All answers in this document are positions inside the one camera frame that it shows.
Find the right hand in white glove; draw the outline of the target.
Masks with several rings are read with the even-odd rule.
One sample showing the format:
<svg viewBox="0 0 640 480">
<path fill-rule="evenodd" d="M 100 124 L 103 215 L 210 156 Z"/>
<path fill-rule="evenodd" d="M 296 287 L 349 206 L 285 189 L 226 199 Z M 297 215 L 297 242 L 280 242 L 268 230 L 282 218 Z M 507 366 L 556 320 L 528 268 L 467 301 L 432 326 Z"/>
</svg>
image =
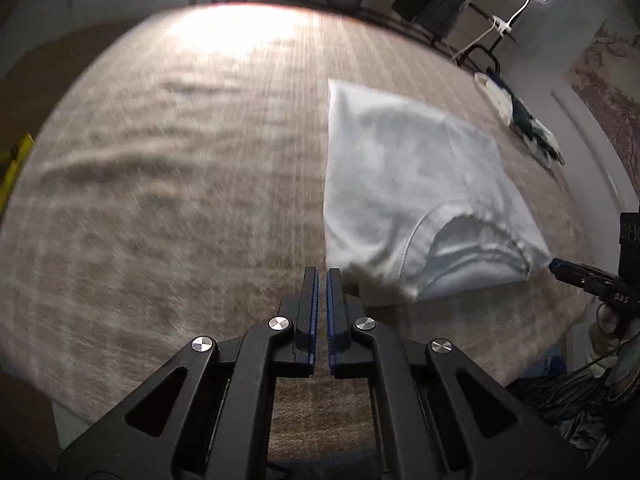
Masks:
<svg viewBox="0 0 640 480">
<path fill-rule="evenodd" d="M 620 319 L 605 304 L 600 304 L 596 313 L 596 322 L 589 329 L 589 359 L 610 356 L 590 366 L 594 377 L 601 377 L 612 368 L 616 382 L 623 380 L 639 368 L 639 320 L 631 321 L 624 336 L 616 336 L 615 331 Z"/>
</svg>

